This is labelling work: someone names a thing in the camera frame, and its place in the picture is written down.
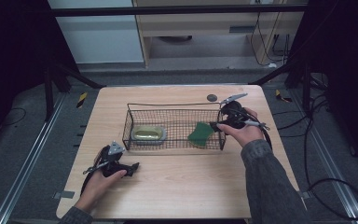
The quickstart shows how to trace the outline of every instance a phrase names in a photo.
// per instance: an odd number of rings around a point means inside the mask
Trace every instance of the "gray floor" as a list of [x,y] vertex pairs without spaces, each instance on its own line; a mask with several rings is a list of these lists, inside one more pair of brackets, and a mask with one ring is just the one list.
[[[84,72],[84,75],[109,86],[244,84],[257,80],[271,71],[271,68],[256,63],[252,49],[244,36],[194,36],[188,42],[167,42],[156,38],[153,43],[151,62],[147,68],[119,69],[116,72]],[[275,90],[282,88],[283,80],[284,76],[277,77],[263,87],[273,114],[296,111],[274,115],[278,127],[301,118],[295,103],[286,103],[275,97]],[[52,196],[64,188],[77,146],[81,142],[79,135],[85,131],[83,125],[88,122],[98,94],[98,90],[93,90],[83,83],[73,79],[70,81],[73,88],[70,93],[65,94],[62,111],[12,211],[11,220],[29,223],[57,220],[55,210],[58,200]],[[88,93],[85,104],[82,108],[76,108],[79,95],[84,91]],[[57,99],[60,94],[56,92],[55,98]],[[42,128],[45,117],[43,86],[19,94],[13,107],[23,110],[13,109],[5,124],[15,123],[3,126],[0,131],[0,204]],[[305,126],[305,123],[299,123],[290,129],[280,131],[296,180],[303,191],[308,186],[304,175],[304,137],[287,136],[303,133]],[[351,156],[345,136],[338,128],[333,115],[325,107],[315,114],[314,129],[323,137],[344,178],[358,188],[358,158]],[[323,161],[312,139],[308,143],[308,156],[310,179],[315,181],[327,177]],[[317,192],[330,206],[345,213],[341,200],[331,184],[320,186]],[[305,203],[315,223],[351,223],[328,212],[314,198],[305,200]]]

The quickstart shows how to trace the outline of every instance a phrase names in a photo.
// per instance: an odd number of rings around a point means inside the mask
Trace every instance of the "human hand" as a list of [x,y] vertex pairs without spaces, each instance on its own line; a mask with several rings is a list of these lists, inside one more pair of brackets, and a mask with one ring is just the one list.
[[[257,118],[257,113],[253,110],[246,108],[245,110],[255,118]],[[240,143],[241,147],[244,147],[246,144],[257,140],[257,139],[264,139],[264,135],[261,132],[259,127],[245,125],[241,129],[232,128],[226,124],[218,124],[217,127],[223,131],[224,133],[233,136],[238,143]]]
[[75,207],[90,213],[108,189],[117,183],[126,173],[126,170],[121,170],[108,177],[104,177],[101,170],[95,171]]

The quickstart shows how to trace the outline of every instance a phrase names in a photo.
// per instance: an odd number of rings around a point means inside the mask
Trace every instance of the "metal wire basket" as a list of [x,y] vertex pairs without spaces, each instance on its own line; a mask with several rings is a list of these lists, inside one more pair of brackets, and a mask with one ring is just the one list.
[[[198,123],[209,125],[221,121],[219,104],[190,105],[142,105],[127,104],[128,111],[124,126],[123,143],[127,150],[156,150],[164,148],[205,148],[221,149],[226,135],[216,132],[209,135],[204,147],[196,146],[188,140]],[[161,130],[164,136],[155,139],[140,140],[134,137],[134,129],[139,127]]]

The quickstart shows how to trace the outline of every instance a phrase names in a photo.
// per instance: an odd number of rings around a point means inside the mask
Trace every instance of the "sleeve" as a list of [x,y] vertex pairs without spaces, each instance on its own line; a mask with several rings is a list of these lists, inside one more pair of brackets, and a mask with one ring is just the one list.
[[305,204],[265,140],[248,143],[241,157],[254,224],[310,223]]
[[62,217],[59,224],[90,224],[92,222],[92,216],[82,210],[72,207]]

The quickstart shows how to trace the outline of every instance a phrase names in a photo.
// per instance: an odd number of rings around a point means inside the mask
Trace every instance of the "yellow sponge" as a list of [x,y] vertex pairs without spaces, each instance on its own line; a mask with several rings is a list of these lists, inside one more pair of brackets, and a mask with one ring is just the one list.
[[213,133],[209,124],[197,122],[196,129],[187,137],[187,140],[196,147],[205,147],[206,141]]

